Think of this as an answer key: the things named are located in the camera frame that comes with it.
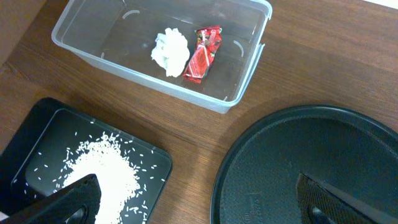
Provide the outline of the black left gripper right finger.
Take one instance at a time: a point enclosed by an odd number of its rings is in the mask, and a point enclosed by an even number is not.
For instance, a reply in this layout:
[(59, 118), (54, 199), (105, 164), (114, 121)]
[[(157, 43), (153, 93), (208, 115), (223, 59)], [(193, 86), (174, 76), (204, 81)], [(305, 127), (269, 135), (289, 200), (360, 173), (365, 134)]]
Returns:
[(300, 173), (295, 191), (302, 223), (397, 223), (396, 217), (311, 175)]

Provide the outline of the white tissue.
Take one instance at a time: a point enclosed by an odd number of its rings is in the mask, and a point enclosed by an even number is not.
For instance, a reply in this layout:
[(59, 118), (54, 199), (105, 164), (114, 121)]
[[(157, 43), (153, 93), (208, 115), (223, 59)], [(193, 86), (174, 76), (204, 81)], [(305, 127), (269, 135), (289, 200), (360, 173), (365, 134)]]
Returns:
[(167, 77), (179, 77), (190, 58), (188, 41), (177, 28), (166, 28), (164, 34), (157, 34), (150, 56), (165, 70)]

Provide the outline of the red snack wrapper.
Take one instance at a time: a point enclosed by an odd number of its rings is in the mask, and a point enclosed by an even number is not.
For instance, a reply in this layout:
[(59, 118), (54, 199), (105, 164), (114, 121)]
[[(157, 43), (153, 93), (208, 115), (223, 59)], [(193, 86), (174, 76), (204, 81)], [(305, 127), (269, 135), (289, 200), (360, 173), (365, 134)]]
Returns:
[(196, 49), (182, 75), (185, 80), (201, 83), (222, 44), (222, 28), (221, 26), (209, 26), (198, 29), (195, 33), (197, 35)]

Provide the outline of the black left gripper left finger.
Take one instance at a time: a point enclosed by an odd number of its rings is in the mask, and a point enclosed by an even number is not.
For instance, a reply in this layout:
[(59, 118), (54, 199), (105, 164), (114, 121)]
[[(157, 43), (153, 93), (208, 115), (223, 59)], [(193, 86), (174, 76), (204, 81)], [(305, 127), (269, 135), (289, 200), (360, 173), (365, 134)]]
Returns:
[(100, 209), (101, 189), (89, 174), (7, 217), (1, 224), (81, 223), (94, 224)]

